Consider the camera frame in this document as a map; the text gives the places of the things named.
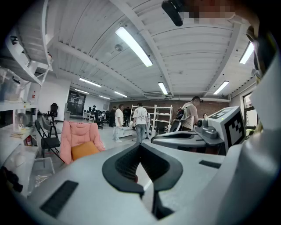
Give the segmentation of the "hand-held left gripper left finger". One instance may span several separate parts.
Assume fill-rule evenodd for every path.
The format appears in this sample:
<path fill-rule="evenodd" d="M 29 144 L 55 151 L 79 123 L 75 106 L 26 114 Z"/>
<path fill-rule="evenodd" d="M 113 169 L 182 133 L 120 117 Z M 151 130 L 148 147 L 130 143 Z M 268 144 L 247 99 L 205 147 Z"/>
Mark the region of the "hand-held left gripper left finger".
<path fill-rule="evenodd" d="M 52 175 L 28 198 L 40 207 L 66 180 L 78 183 L 67 204 L 58 215 L 60 224 L 71 225 L 153 225 L 156 218 L 135 193 L 120 192 L 102 174 L 109 157 L 129 145 L 122 145 L 80 158 Z"/>

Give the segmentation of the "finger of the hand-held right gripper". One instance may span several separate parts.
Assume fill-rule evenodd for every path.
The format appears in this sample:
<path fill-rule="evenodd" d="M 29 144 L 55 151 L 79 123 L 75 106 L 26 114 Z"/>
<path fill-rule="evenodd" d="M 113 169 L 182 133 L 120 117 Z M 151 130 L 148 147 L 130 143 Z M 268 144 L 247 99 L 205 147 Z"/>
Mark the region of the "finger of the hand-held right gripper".
<path fill-rule="evenodd" d="M 189 138 L 157 138 L 151 139 L 151 143 L 165 146 L 169 148 L 201 148 L 206 147 L 207 144 L 199 136 L 191 136 Z"/>
<path fill-rule="evenodd" d="M 153 138 L 193 138 L 195 135 L 197 135 L 197 133 L 194 131 L 175 131 L 165 134 L 159 134 L 154 136 Z"/>

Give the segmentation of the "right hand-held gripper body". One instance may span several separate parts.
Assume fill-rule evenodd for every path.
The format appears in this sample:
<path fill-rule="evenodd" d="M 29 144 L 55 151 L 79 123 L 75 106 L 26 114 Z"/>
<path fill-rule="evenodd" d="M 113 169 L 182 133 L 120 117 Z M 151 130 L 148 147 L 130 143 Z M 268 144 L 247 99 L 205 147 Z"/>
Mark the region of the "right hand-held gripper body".
<path fill-rule="evenodd" d="M 210 146 L 224 144 L 225 152 L 245 140 L 245 127 L 239 106 L 226 107 L 200 119 L 194 131 Z"/>

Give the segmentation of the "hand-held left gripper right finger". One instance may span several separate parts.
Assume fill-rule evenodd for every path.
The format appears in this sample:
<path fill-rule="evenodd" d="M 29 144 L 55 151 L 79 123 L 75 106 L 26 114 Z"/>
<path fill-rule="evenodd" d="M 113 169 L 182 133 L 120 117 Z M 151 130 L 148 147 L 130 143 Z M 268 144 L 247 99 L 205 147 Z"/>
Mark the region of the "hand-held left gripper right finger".
<path fill-rule="evenodd" d="M 158 145 L 140 145 L 140 163 L 153 184 L 152 210 L 141 210 L 140 220 L 210 220 L 196 198 L 218 169 L 222 156 L 184 152 Z"/>

